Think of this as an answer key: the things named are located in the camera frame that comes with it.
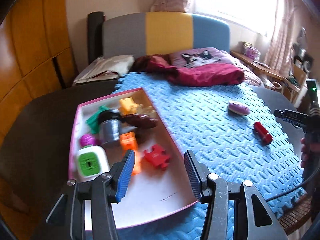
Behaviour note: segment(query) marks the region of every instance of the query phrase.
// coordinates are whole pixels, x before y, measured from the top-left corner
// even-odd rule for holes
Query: cat ear
[[[181,56],[182,56],[183,58],[190,58],[190,55],[189,55],[189,54],[181,54]]]

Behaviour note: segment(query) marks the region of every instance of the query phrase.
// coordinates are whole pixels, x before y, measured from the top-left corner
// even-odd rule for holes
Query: brown toy
[[[152,118],[146,114],[128,114],[123,117],[123,120],[129,125],[150,129],[157,126],[158,119]]]

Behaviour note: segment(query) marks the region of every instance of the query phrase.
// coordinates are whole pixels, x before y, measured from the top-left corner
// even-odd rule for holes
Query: green square
[[[98,174],[101,170],[98,157],[94,152],[81,154],[78,162],[82,174],[86,177]]]

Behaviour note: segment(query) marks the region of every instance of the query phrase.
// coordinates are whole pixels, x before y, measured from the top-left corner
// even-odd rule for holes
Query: window
[[[236,22],[262,35],[272,34],[276,0],[195,0],[195,13]]]

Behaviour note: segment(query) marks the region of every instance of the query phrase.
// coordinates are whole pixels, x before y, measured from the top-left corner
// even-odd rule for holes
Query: magenta ball
[[[87,133],[81,136],[80,145],[81,147],[88,146],[88,145],[96,145],[96,139],[92,134]]]

